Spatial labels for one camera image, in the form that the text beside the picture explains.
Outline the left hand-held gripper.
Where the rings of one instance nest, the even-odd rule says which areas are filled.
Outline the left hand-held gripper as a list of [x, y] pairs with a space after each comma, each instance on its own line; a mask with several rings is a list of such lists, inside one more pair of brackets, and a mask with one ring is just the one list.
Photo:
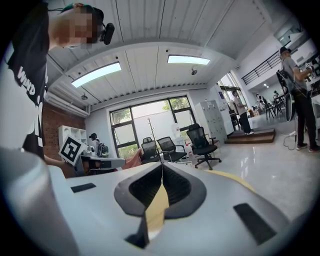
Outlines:
[[75, 176], [95, 175], [101, 169], [113, 170], [126, 164], [123, 158], [98, 158], [97, 146], [86, 145], [73, 136], [68, 136], [59, 150], [59, 155], [70, 164]]

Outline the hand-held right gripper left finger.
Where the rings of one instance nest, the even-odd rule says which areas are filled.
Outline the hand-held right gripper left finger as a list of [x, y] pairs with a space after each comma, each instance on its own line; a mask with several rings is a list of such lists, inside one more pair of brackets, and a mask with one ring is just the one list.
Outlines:
[[148, 173], [160, 163], [148, 163], [113, 173], [65, 178], [61, 169], [48, 167], [60, 211], [70, 228], [78, 256], [164, 256], [125, 239], [137, 232], [141, 219], [127, 215], [114, 197], [117, 184]]

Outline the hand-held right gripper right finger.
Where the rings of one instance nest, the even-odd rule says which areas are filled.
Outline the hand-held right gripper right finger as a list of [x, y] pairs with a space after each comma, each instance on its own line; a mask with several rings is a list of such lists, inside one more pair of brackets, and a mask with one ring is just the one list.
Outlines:
[[170, 206], [161, 231], [161, 256], [270, 256], [288, 218], [226, 173], [163, 165]]

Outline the person's left forearm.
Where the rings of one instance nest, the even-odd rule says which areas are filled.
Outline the person's left forearm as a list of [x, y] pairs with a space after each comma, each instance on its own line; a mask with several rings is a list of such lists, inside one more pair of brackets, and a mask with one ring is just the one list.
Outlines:
[[57, 166], [57, 167], [61, 167], [63, 166], [66, 162], [64, 161], [61, 161], [61, 160], [56, 160], [56, 159], [53, 159], [53, 158], [50, 158], [48, 156], [44, 156], [44, 161], [47, 165], [50, 165], [50, 166]]

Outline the pink cloth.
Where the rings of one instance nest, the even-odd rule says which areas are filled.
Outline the pink cloth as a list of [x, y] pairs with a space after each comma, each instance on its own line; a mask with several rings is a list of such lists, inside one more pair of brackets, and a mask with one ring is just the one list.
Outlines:
[[134, 168], [142, 164], [142, 149], [139, 148], [131, 158], [127, 158], [125, 165], [122, 167], [123, 170]]

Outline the black mesh chair with headrest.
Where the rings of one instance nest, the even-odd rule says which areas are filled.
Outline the black mesh chair with headrest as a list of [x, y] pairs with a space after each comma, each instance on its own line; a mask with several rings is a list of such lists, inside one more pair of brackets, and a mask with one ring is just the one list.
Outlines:
[[142, 164], [160, 161], [161, 158], [157, 149], [157, 144], [151, 137], [146, 137], [142, 140], [141, 148], [143, 151], [141, 157]]

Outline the wooden coat rack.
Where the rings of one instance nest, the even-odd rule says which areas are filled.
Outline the wooden coat rack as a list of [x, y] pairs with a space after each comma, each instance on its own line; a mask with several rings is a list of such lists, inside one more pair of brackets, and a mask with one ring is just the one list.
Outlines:
[[149, 126], [150, 126], [151, 135], [152, 135], [153, 141], [154, 141], [154, 143], [155, 143], [155, 149], [158, 150], [157, 142], [156, 142], [156, 137], [155, 137], [155, 134], [154, 134], [154, 127], [152, 126], [151, 120], [150, 120], [149, 117], [147, 118], [147, 123], [148, 123]]

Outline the black mesh office chair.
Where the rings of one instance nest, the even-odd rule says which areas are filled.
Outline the black mesh office chair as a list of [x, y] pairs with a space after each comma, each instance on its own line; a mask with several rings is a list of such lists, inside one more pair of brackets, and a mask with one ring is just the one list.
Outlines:
[[[187, 156], [186, 150], [183, 145], [175, 145], [173, 140], [169, 137], [163, 137], [157, 140], [163, 159], [168, 162], [176, 163], [182, 158]], [[177, 147], [181, 147], [183, 152], [177, 151]]]

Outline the black swivel office chair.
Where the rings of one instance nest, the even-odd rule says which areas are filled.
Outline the black swivel office chair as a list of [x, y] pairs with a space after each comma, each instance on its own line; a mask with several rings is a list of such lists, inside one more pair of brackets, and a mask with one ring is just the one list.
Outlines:
[[205, 130], [202, 126], [200, 126], [198, 123], [192, 124], [188, 127], [186, 134], [191, 140], [191, 150], [193, 155], [198, 156], [197, 163], [194, 165], [196, 169], [200, 164], [206, 162], [209, 170], [212, 171], [213, 168], [210, 164], [210, 161], [218, 161], [219, 163], [222, 162], [220, 158], [212, 157], [211, 153], [214, 153], [218, 149], [218, 147], [214, 144], [215, 137], [210, 138], [211, 143], [209, 143], [205, 135]]

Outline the wooden steps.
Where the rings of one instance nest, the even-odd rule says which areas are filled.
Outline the wooden steps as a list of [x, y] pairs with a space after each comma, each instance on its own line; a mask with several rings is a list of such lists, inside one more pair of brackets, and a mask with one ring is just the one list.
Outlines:
[[230, 145], [268, 144], [272, 143], [275, 137], [276, 131], [274, 128], [258, 129], [251, 135], [247, 135], [243, 131], [235, 131], [228, 136], [224, 143]]

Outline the long ceiling light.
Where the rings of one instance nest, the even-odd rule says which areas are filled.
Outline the long ceiling light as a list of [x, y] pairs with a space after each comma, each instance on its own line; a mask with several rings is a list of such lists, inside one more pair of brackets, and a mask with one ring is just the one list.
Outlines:
[[202, 57], [187, 56], [187, 55], [169, 55], [168, 64], [194, 64], [207, 65], [211, 60]]
[[78, 77], [77, 79], [75, 79], [74, 81], [71, 82], [71, 85], [74, 86], [75, 88], [81, 87], [84, 84], [87, 84], [95, 79], [98, 79], [100, 77], [104, 77], [106, 75], [115, 73], [115, 72], [119, 72], [121, 71], [121, 65], [119, 62], [115, 62], [115, 63], [111, 63], [102, 67], [99, 67], [95, 70], [92, 70], [80, 77]]

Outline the white tall cabinet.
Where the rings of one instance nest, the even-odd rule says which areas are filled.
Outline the white tall cabinet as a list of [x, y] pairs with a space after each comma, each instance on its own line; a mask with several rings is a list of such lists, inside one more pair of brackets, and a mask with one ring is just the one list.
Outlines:
[[223, 95], [221, 87], [218, 84], [216, 84], [215, 88], [218, 93], [218, 105], [219, 105], [219, 110], [223, 119], [224, 128], [225, 128], [226, 134], [230, 135], [235, 131], [235, 129], [230, 116], [229, 105], [226, 100], [226, 97]]

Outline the grey metal lockers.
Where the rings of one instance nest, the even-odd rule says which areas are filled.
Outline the grey metal lockers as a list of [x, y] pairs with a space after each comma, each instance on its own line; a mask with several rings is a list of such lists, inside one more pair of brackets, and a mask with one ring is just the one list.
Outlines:
[[195, 111], [204, 133], [209, 138], [215, 137], [221, 144], [224, 144], [228, 138], [217, 102], [215, 100], [199, 102], [195, 105]]

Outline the black round panel white rim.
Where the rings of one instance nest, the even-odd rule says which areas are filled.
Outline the black round panel white rim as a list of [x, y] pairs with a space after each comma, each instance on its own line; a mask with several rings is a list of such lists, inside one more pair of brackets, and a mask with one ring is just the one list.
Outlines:
[[278, 81], [281, 85], [286, 110], [286, 120], [290, 122], [295, 116], [295, 99], [292, 95], [292, 90], [294, 89], [294, 81], [290, 78], [289, 74], [285, 70], [278, 70], [276, 72]]

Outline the black mezzanine railing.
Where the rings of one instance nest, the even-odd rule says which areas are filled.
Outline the black mezzanine railing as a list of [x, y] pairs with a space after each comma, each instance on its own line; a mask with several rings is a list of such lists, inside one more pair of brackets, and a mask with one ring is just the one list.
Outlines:
[[280, 62], [281, 60], [279, 57], [279, 53], [275, 52], [273, 55], [271, 55], [269, 58], [267, 58], [265, 61], [259, 64], [253, 70], [251, 70], [249, 73], [244, 75], [241, 79], [243, 80], [245, 85], [248, 85], [252, 81], [261, 77], [263, 74], [265, 74], [269, 70], [275, 68]]

